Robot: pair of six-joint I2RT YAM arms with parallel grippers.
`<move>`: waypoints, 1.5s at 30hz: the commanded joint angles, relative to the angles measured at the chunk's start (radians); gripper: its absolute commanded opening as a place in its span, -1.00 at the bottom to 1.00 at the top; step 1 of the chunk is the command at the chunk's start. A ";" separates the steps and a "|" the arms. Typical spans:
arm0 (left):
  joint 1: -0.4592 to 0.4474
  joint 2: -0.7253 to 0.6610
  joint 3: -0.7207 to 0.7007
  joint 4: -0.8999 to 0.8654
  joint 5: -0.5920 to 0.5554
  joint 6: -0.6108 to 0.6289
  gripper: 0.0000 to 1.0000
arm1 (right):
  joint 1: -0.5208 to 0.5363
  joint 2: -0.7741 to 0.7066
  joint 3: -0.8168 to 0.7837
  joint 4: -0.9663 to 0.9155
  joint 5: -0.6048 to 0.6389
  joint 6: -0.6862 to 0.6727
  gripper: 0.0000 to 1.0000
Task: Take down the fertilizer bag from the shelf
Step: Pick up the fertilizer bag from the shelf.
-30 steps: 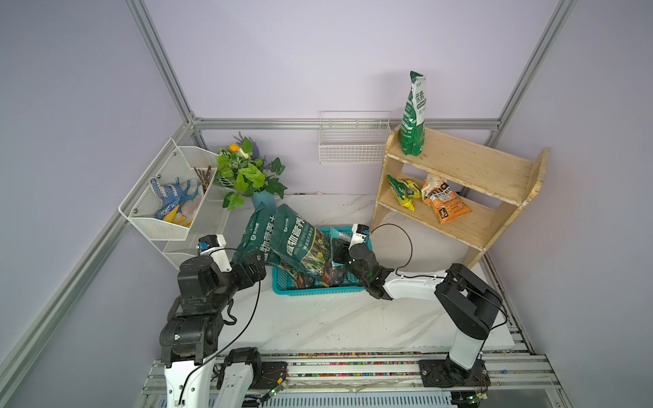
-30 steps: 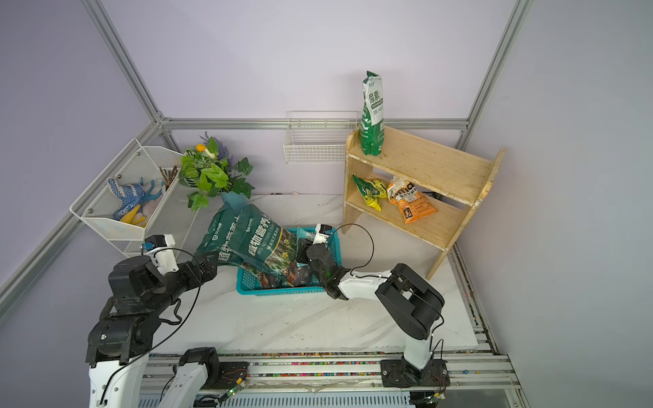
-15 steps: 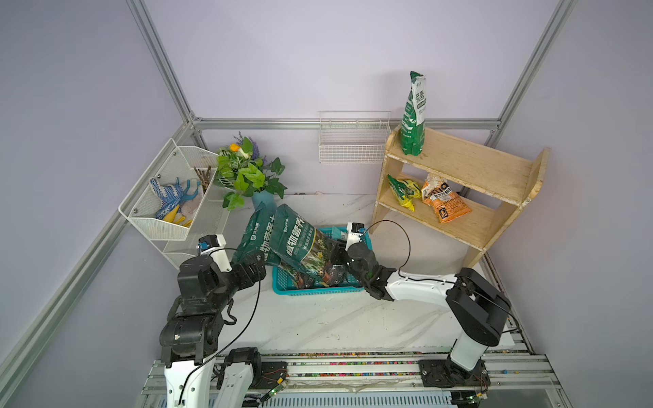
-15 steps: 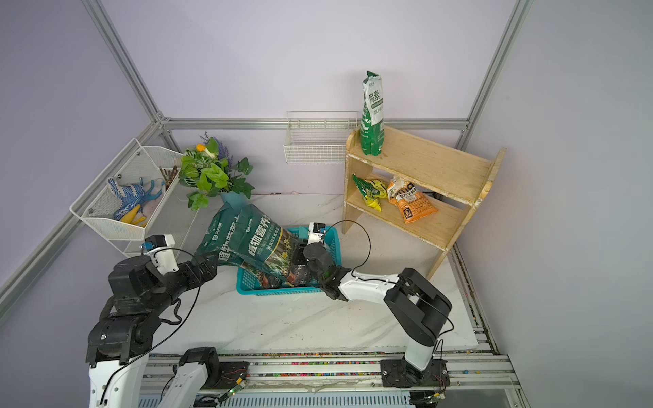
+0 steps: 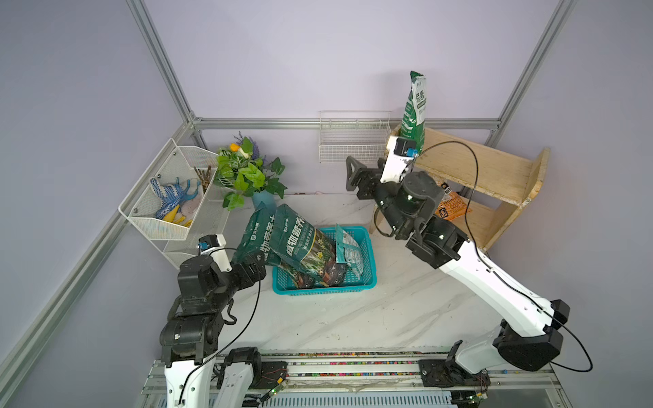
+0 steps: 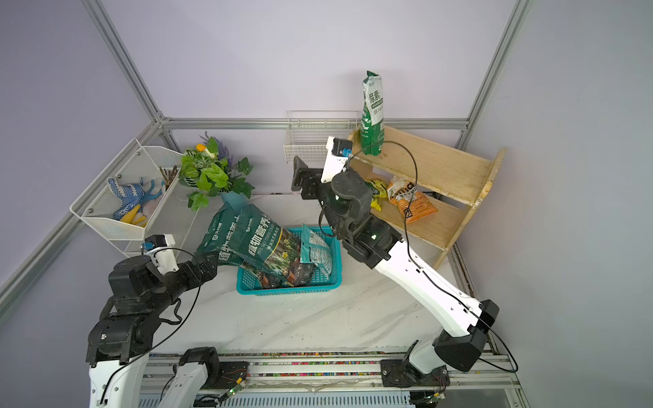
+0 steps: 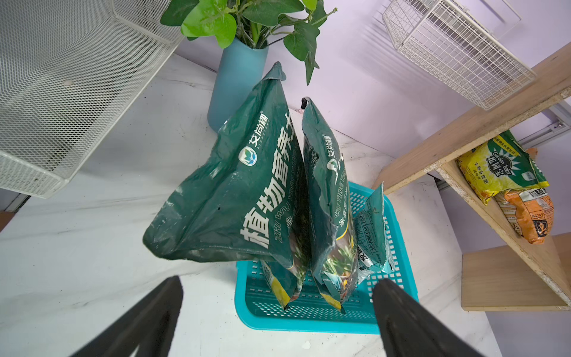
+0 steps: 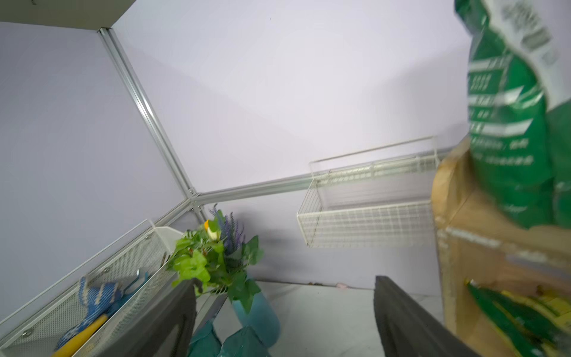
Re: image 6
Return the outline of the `teal white fertilizer bag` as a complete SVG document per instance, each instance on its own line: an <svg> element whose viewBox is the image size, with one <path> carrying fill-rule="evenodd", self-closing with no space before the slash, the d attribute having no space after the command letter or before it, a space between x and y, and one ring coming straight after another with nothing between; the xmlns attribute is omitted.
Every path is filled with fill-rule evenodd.
<svg viewBox="0 0 653 408"><path fill-rule="evenodd" d="M303 225L300 235L300 263L313 265L320 274L328 279L333 272L333 257L330 246L322 235Z"/></svg>

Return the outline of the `dark green soil bag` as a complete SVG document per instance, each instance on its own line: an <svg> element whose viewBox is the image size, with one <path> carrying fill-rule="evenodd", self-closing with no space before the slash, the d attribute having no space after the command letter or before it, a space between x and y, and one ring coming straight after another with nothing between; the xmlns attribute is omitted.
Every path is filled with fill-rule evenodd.
<svg viewBox="0 0 653 408"><path fill-rule="evenodd" d="M263 289L275 289L282 286L282 281L263 270L257 269L244 258L229 249L231 236L236 229L238 215L229 203L225 203L211 221L207 233L196 250L196 255L202 255L215 266L238 266L252 273Z"/></svg>
<svg viewBox="0 0 653 408"><path fill-rule="evenodd" d="M300 263L301 241L253 204L238 214L229 249L246 262L282 281L282 287L303 287L316 272Z"/></svg>

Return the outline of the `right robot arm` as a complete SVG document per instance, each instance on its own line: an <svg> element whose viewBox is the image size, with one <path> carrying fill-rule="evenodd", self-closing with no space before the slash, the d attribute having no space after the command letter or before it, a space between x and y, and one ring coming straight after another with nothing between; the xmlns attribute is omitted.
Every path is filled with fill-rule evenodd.
<svg viewBox="0 0 653 408"><path fill-rule="evenodd" d="M296 157L292 190L319 202L319 218L328 221L352 258L393 280L440 323L432 342L416 341L402 359L381 361L384 386L445 387L447 369L470 372L481 359L498 306L457 290L416 255L397 229L372 215L372 190L356 171L342 169L325 181L321 169Z"/></svg>

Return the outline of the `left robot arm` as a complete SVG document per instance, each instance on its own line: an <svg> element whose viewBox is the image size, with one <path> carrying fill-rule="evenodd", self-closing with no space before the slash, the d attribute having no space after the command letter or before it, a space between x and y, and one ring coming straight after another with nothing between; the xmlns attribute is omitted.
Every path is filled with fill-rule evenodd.
<svg viewBox="0 0 653 408"><path fill-rule="evenodd" d="M92 407L136 407L151 352L159 347L155 333L169 307L181 296L214 279L213 260L194 257L184 263L158 259L161 250L122 260L108 281L112 296L88 335ZM245 361L221 363L216 348L185 351L163 388L161 407L218 407L246 387Z"/></svg>

